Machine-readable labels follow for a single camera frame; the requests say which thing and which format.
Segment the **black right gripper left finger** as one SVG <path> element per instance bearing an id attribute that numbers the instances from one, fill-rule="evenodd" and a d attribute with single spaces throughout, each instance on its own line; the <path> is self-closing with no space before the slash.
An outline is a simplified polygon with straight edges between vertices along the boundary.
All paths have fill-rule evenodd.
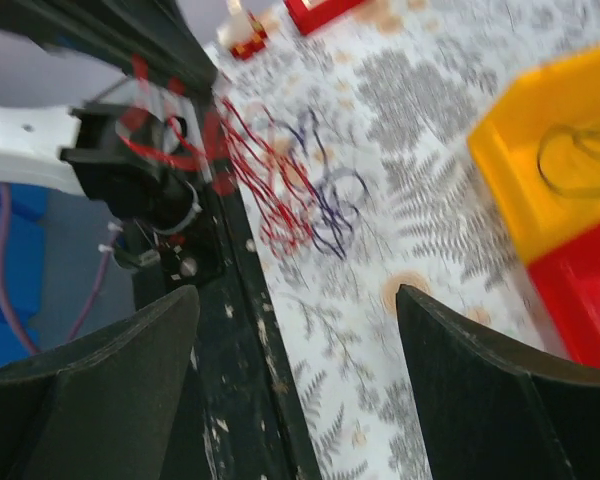
<path id="1" fill-rule="evenodd" d="M 0 479 L 158 479 L 200 305 L 180 287 L 0 368 Z"/>

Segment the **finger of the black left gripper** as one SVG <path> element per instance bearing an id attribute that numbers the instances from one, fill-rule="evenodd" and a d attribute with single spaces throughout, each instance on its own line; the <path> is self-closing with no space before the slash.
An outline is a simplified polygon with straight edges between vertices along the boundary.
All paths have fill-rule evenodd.
<path id="1" fill-rule="evenodd" d="M 126 74 L 142 59 L 151 82 L 167 87 L 178 80 L 186 93 L 210 92 L 217 77 L 175 1 L 0 1 L 0 30 Z"/>

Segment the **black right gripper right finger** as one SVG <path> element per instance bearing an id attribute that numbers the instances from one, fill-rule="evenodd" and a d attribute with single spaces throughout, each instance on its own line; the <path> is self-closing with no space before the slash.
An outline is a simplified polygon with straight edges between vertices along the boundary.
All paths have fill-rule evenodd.
<path id="1" fill-rule="evenodd" d="M 600 479 L 600 369 L 476 323 L 418 288 L 397 320 L 436 479 Z"/>

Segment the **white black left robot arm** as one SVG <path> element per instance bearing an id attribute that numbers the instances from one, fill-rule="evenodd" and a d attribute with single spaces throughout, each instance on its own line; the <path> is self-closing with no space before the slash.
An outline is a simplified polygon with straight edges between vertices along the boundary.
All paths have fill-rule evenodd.
<path id="1" fill-rule="evenodd" d="M 217 70 L 174 1 L 0 1 L 0 31 L 82 53 L 170 89 L 210 98 Z M 199 157 L 163 147 L 167 121 L 138 105 L 0 107 L 0 183 L 82 196 L 172 234 L 198 215 Z"/>

